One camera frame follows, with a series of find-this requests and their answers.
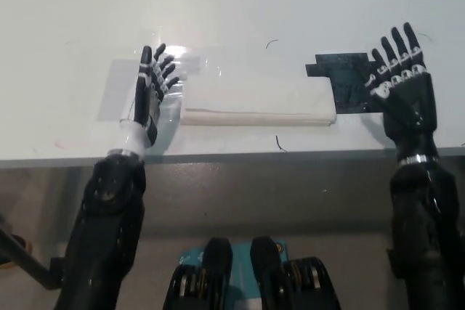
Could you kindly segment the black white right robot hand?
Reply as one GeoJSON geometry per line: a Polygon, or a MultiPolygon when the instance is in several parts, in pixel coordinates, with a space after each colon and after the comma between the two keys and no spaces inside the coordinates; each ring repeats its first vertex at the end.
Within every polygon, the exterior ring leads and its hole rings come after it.
{"type": "Polygon", "coordinates": [[[397,160],[437,158],[433,133],[437,129],[437,110],[432,76],[424,63],[424,54],[410,23],[403,25],[404,35],[396,27],[381,38],[386,54],[378,49],[371,54],[375,65],[366,71],[364,85],[383,113],[384,132],[394,143],[397,160]]]}

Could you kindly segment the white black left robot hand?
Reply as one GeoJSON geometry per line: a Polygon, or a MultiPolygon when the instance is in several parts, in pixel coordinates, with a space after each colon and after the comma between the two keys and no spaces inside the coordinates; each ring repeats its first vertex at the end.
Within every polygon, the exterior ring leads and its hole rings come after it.
{"type": "Polygon", "coordinates": [[[134,101],[129,117],[120,121],[121,138],[117,151],[140,158],[155,144],[160,106],[179,77],[173,77],[174,56],[165,54],[166,45],[144,46],[140,59],[134,101]]]}

